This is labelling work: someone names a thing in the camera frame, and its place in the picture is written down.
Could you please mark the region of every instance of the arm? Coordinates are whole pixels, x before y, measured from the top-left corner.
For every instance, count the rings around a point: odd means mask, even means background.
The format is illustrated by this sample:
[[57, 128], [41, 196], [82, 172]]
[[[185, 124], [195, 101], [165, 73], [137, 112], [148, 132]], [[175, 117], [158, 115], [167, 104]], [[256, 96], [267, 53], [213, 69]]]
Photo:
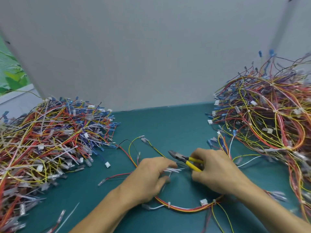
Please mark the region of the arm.
[[213, 191], [236, 196], [273, 233], [311, 232], [311, 225], [295, 216], [253, 184], [221, 150], [196, 149], [191, 155], [204, 161], [192, 179]]
[[135, 171], [69, 233], [112, 233], [131, 208], [150, 201], [160, 192], [169, 177], [159, 176], [168, 167], [177, 168], [177, 164], [163, 157], [143, 159]]

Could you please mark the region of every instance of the forearm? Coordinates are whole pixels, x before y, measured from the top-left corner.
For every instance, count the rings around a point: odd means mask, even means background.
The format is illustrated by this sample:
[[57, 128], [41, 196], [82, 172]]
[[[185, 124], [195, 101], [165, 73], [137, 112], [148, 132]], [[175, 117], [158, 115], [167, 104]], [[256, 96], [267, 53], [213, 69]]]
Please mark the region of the forearm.
[[241, 186], [234, 194], [269, 232], [311, 232], [311, 225], [282, 207], [255, 184]]
[[122, 198], [117, 187], [79, 222], [70, 233], [112, 233], [129, 209], [134, 207]]

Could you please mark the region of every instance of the hand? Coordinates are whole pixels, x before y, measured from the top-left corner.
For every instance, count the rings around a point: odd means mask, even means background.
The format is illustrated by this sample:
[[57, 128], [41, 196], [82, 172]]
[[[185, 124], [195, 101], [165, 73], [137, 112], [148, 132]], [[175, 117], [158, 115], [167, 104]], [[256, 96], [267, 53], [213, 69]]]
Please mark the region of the hand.
[[122, 197], [130, 201], [133, 207], [150, 201], [169, 182], [168, 176], [159, 178], [168, 167], [177, 168], [177, 164], [164, 157], [143, 159], [119, 186]]
[[190, 157], [204, 161], [202, 172], [192, 172], [192, 179], [221, 194], [236, 194], [239, 187], [252, 182], [222, 150], [197, 148]]

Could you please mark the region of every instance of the teal table mat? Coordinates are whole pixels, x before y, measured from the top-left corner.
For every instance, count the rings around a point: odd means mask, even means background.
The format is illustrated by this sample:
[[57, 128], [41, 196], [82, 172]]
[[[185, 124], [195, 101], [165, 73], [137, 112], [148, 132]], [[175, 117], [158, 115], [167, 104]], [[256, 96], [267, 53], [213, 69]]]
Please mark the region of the teal table mat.
[[[168, 158], [171, 158], [167, 153], [170, 149], [188, 156], [198, 147], [209, 149], [206, 140], [216, 137], [216, 131], [208, 124], [207, 116], [204, 114], [210, 113], [212, 110], [212, 104], [199, 104], [116, 112], [114, 113], [115, 121], [122, 124], [115, 131], [114, 141], [118, 144], [124, 139], [133, 140], [138, 136], [145, 135], [151, 144]], [[125, 141], [121, 146], [127, 150], [129, 143]], [[152, 147], [140, 139], [137, 139], [134, 145], [141, 152], [141, 158], [158, 156]], [[251, 153], [254, 152], [244, 147], [240, 142], [233, 141], [231, 148], [233, 157]], [[133, 158], [137, 157], [133, 147], [131, 147], [131, 154]], [[59, 233], [70, 231], [92, 211], [109, 191], [122, 182], [122, 180], [107, 181], [98, 187], [97, 184], [101, 180], [115, 174], [134, 170], [129, 158], [120, 149], [107, 148], [102, 152], [102, 155], [111, 164], [110, 168], [106, 168], [104, 162], [93, 155], [92, 167], [87, 167], [80, 172], [68, 173], [67, 180], [57, 180], [59, 186], [51, 187], [45, 195], [42, 195], [42, 197], [46, 197], [46, 200], [30, 210], [29, 214], [21, 219], [27, 222], [27, 227], [20, 232], [39, 233], [54, 224], [63, 209], [66, 210], [66, 217], [76, 204], [80, 203]], [[251, 157], [246, 157], [242, 162], [250, 159]], [[281, 204], [285, 208], [298, 208], [298, 201], [290, 188], [285, 165], [276, 161], [269, 162], [265, 158], [258, 158], [242, 170], [259, 187], [269, 191], [284, 192], [288, 202], [281, 202]], [[207, 187], [193, 182], [190, 170], [173, 173], [171, 183], [167, 184], [165, 190], [160, 194], [164, 201], [183, 208], [198, 207], [201, 199], [212, 201], [217, 196], [217, 193], [212, 192]], [[152, 207], [159, 205], [156, 201], [151, 201], [149, 204]], [[226, 210], [236, 233], [266, 232], [258, 219], [233, 197], [225, 197], [222, 206]], [[223, 230], [231, 232], [226, 215], [221, 208], [216, 206], [214, 212]], [[109, 212], [103, 213], [102, 217], [104, 218], [108, 214]], [[147, 211], [141, 206], [137, 206], [128, 212], [115, 232], [201, 232], [204, 227], [205, 216], [206, 211], [188, 214], [167, 208]], [[206, 232], [221, 231], [215, 221], [211, 219]]]

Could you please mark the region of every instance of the pliers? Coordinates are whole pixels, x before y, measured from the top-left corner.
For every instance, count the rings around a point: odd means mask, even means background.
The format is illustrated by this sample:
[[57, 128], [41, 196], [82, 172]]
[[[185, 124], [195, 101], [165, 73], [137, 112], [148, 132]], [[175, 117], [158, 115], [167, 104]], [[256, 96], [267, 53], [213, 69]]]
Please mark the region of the pliers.
[[168, 152], [169, 152], [169, 154], [173, 158], [175, 158], [175, 159], [185, 163], [192, 170], [197, 171], [197, 172], [201, 172], [202, 171], [201, 169], [197, 168], [196, 166], [194, 166], [192, 163], [189, 162], [189, 161], [192, 161], [192, 162], [195, 162], [195, 163], [204, 164], [204, 162], [202, 160], [195, 159], [195, 158], [192, 158], [192, 157], [185, 157], [182, 154], [177, 153], [176, 151], [173, 151], [173, 150], [169, 150]]

